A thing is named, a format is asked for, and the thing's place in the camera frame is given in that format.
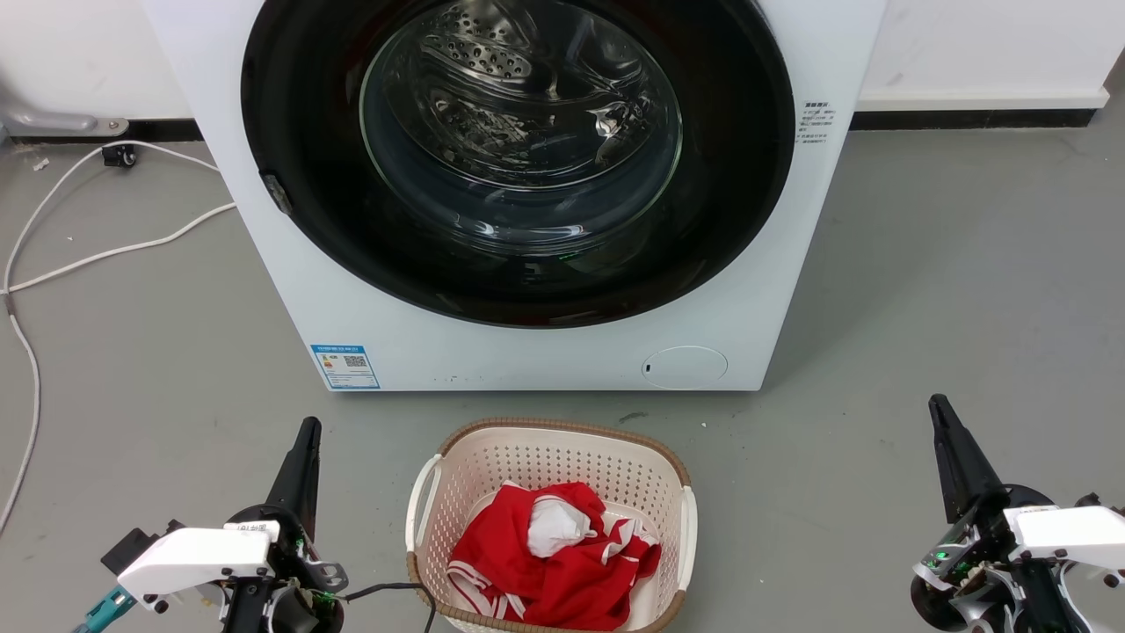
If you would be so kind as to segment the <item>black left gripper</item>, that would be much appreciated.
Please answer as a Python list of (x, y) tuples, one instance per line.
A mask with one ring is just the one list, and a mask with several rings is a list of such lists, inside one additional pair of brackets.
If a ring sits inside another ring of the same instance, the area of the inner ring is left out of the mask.
[(279, 537), (266, 550), (266, 564), (220, 582), (225, 590), (220, 633), (341, 633), (345, 616), (330, 597), (348, 586), (342, 566), (320, 558), (314, 544), (320, 497), (322, 422), (302, 421), (292, 449), (266, 496), (233, 514), (234, 524), (277, 521)]

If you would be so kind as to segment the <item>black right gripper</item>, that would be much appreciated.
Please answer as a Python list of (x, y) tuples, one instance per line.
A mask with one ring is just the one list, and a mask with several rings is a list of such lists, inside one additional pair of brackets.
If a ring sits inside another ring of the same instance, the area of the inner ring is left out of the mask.
[(1063, 586), (1071, 564), (1010, 557), (1015, 533), (1004, 512), (1048, 509), (1048, 497), (1024, 485), (1004, 488), (944, 394), (932, 395), (929, 414), (950, 530), (914, 568), (918, 616), (944, 633), (1080, 633)]

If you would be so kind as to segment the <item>white front-load washing machine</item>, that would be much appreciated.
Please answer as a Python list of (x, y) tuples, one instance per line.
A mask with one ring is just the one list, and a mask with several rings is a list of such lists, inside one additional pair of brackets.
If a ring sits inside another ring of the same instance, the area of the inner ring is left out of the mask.
[(716, 349), (729, 362), (702, 391), (756, 391), (785, 314), (875, 51), (888, 0), (754, 0), (804, 101), (836, 109), (831, 139), (799, 145), (772, 215), (708, 283), (652, 311), (591, 327), (464, 322), (402, 301), (328, 257), (280, 212), (258, 177), (241, 76), (266, 0), (141, 0), (220, 175), (302, 342), (363, 346), (381, 391), (657, 391), (659, 350)]

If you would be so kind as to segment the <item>black round glass washer door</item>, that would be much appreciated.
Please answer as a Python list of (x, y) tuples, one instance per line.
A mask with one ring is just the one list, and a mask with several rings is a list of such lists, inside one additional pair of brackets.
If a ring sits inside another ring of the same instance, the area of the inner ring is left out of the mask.
[(754, 0), (565, 0), (622, 25), (680, 102), (680, 163), (652, 208), (578, 248), (475, 248), (410, 211), (360, 127), (374, 54), (449, 0), (266, 0), (241, 97), (250, 152), (328, 257), (397, 299), (464, 322), (566, 329), (652, 311), (722, 272), (774, 211), (793, 161), (795, 93)]

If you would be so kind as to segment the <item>blue energy label sticker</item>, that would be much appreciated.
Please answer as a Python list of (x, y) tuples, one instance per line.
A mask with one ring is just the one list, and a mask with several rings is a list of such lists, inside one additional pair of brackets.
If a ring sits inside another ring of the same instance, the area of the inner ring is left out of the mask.
[(381, 389), (381, 381), (374, 372), (363, 346), (310, 345), (309, 350), (330, 391)]

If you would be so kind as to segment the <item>cream plastic laundry basket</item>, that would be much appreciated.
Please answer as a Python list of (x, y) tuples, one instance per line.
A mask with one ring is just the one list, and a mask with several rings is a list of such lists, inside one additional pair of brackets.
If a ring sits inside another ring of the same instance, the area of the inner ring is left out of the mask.
[(638, 519), (663, 546), (655, 576), (638, 584), (622, 633), (664, 633), (680, 616), (698, 548), (698, 505), (686, 465), (669, 447), (628, 429), (570, 421), (490, 418), (446, 438), (418, 470), (407, 501), (410, 580), (462, 633), (580, 633), (504, 622), (471, 609), (447, 579), (454, 541), (502, 483), (588, 483), (606, 519)]

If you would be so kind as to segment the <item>white cloth garment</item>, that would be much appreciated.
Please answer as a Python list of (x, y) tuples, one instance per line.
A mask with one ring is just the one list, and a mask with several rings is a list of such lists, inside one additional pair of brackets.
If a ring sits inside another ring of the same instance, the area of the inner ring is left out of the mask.
[(576, 546), (596, 535), (591, 518), (570, 501), (544, 494), (533, 501), (526, 549), (531, 557), (551, 558), (559, 550)]

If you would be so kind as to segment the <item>red white-striped garment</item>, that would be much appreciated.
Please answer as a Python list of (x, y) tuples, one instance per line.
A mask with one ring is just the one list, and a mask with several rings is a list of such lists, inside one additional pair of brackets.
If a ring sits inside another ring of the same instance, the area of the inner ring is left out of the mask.
[[(586, 513), (596, 535), (551, 558), (531, 557), (526, 530), (544, 494)], [(454, 544), (446, 576), (478, 615), (542, 629), (615, 630), (631, 616), (634, 585), (656, 573), (660, 557), (644, 522), (606, 519), (606, 505), (587, 483), (529, 490), (506, 482)]]

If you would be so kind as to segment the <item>round white filter cover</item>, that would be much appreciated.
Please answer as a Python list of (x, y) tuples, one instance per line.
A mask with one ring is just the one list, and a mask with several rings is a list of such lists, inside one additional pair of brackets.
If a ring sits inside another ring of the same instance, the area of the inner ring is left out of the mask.
[(644, 361), (642, 377), (655, 388), (694, 391), (718, 383), (729, 368), (716, 349), (680, 346), (659, 350)]

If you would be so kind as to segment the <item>black baseboard strip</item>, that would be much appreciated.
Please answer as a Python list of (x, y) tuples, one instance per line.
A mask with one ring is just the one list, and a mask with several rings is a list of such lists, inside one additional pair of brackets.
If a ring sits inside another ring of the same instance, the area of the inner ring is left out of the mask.
[[(1028, 109), (1028, 111), (879, 111), (856, 112), (852, 132), (973, 132), (973, 129), (1084, 128), (1092, 124), (1098, 108)], [(194, 119), (129, 120), (116, 136), (47, 137), (17, 135), (14, 143), (33, 145), (106, 144), (112, 141), (181, 143), (202, 142)]]

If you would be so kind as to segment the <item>small printed text sticker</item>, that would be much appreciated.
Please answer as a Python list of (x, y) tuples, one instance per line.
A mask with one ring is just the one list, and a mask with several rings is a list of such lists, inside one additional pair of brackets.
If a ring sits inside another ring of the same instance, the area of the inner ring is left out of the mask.
[(795, 143), (799, 145), (826, 144), (831, 139), (836, 109), (828, 101), (804, 101), (798, 114)]

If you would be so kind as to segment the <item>steel washer drum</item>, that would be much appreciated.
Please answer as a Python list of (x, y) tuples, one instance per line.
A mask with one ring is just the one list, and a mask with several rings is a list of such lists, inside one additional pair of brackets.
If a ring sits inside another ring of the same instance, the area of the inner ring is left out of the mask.
[(670, 76), (565, 0), (449, 0), (374, 54), (360, 127), (418, 220), (475, 248), (578, 248), (652, 208), (680, 163)]

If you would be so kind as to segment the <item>grey pipe fixture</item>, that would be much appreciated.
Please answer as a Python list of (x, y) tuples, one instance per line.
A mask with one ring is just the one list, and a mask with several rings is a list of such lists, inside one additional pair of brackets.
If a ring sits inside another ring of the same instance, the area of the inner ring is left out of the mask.
[(129, 129), (126, 119), (100, 119), (88, 114), (36, 111), (30, 105), (0, 103), (0, 125), (14, 137), (27, 139), (93, 139), (117, 137)]

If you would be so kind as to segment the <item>white wall ledge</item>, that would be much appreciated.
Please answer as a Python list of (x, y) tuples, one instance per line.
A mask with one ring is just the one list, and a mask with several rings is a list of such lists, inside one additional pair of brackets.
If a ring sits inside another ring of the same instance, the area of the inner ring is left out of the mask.
[(1100, 111), (1110, 93), (1102, 85), (1084, 89), (900, 91), (864, 90), (856, 112), (953, 112), (953, 111)]

